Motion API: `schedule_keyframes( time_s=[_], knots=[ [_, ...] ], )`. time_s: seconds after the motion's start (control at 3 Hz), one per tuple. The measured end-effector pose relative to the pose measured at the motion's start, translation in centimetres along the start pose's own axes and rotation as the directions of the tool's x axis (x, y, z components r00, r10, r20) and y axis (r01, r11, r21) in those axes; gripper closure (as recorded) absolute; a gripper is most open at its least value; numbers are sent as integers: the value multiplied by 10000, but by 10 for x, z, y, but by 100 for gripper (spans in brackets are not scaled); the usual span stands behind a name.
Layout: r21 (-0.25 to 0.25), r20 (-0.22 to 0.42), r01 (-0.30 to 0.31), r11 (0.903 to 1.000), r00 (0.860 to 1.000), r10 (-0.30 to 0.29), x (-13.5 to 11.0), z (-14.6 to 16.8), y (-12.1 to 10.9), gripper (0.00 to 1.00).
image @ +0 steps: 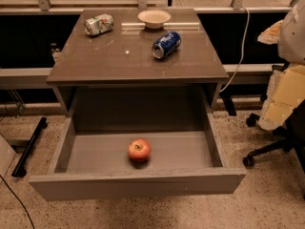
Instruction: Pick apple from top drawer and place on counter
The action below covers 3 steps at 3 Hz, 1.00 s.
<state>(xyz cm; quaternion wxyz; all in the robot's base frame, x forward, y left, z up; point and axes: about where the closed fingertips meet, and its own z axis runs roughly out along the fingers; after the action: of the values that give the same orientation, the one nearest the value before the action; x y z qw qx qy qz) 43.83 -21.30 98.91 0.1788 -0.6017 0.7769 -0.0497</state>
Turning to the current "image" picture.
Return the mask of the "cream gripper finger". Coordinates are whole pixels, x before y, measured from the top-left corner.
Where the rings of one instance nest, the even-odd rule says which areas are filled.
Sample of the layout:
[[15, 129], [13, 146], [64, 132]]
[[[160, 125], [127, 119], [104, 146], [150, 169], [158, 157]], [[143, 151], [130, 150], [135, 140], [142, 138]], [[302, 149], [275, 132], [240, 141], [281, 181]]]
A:
[[288, 119], [305, 99], [305, 66], [290, 64], [283, 72], [274, 70], [267, 89], [258, 125], [274, 130]]
[[266, 45], [273, 45], [278, 42], [279, 33], [283, 21], [279, 20], [272, 24], [268, 29], [263, 31], [258, 37], [257, 41]]

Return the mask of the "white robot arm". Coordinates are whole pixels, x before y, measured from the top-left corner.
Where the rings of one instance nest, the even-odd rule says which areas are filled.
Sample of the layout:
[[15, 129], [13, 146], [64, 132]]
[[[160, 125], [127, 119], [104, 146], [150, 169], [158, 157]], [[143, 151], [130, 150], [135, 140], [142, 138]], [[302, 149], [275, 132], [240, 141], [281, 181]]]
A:
[[257, 40], [276, 44], [278, 55], [288, 62], [286, 70], [274, 70], [270, 77], [258, 120], [262, 129], [274, 130], [305, 99], [305, 1], [299, 0], [283, 20], [271, 25]]

